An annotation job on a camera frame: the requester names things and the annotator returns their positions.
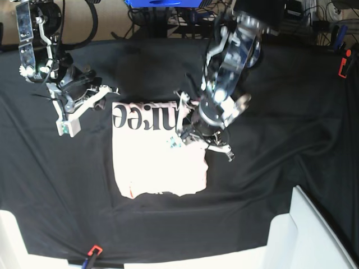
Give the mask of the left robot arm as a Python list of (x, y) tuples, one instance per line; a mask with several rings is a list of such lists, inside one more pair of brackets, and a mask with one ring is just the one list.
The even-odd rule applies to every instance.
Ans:
[(286, 1), (236, 1), (214, 21), (202, 64), (201, 83), (192, 82), (197, 106), (190, 123), (177, 126), (182, 140), (198, 138), (213, 143), (248, 107), (250, 94), (240, 90), (246, 72), (261, 58), (264, 34), (276, 34), (284, 18)]

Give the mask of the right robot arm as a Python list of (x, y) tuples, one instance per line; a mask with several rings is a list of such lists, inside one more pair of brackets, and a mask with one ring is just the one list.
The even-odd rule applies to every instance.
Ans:
[(65, 8), (54, 1), (19, 1), (16, 20), (19, 34), (19, 73), (29, 83), (46, 85), (51, 100), (58, 102), (64, 115), (73, 114), (98, 93), (101, 78), (92, 69), (77, 68), (70, 51), (88, 45), (98, 30), (98, 1), (87, 1), (93, 25), (82, 42), (64, 44)]

